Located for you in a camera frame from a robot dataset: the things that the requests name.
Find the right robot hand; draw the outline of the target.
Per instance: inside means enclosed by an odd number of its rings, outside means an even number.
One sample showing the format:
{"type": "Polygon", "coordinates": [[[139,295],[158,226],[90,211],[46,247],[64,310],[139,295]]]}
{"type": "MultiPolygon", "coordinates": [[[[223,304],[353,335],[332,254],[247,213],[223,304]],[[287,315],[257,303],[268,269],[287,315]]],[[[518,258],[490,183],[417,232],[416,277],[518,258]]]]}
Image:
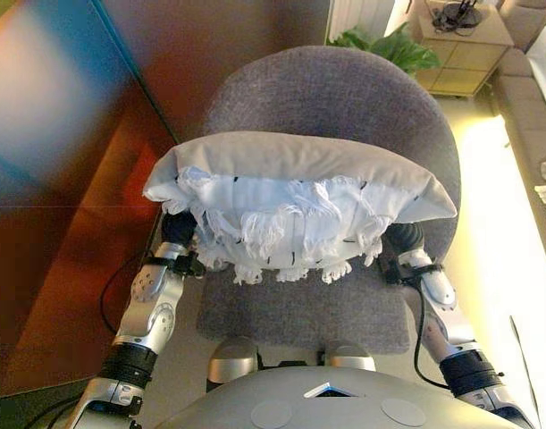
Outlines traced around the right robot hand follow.
{"type": "Polygon", "coordinates": [[[424,229],[420,223],[393,223],[385,236],[397,256],[424,248],[424,229]]]}

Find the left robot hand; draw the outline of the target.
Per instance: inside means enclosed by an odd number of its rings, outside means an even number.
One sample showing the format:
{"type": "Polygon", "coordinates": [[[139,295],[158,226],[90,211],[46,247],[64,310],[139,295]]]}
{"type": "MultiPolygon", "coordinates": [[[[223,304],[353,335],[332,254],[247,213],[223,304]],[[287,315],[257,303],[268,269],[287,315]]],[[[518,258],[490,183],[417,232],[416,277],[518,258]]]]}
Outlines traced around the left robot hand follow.
{"type": "Polygon", "coordinates": [[[197,221],[189,211],[178,214],[165,214],[162,219],[161,239],[187,248],[197,228],[197,221]]]}

